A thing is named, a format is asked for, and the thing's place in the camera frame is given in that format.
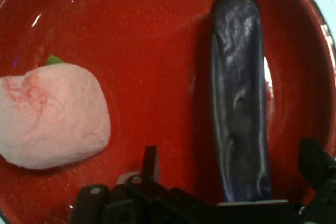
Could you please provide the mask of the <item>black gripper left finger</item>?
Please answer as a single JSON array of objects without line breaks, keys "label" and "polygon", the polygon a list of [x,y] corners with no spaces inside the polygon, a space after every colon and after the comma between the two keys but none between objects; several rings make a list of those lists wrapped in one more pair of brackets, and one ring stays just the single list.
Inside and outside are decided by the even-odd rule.
[{"label": "black gripper left finger", "polygon": [[141,172],[127,176],[114,189],[95,184],[81,188],[70,223],[183,223],[181,214],[163,197],[169,190],[158,183],[156,146],[144,151]]}]

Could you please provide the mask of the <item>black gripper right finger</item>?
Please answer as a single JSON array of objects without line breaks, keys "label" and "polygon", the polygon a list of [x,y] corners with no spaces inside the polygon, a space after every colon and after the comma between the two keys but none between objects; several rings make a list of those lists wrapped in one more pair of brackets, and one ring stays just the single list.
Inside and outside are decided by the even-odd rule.
[{"label": "black gripper right finger", "polygon": [[335,159],[316,141],[299,144],[299,170],[315,195],[305,206],[300,223],[335,223]]}]

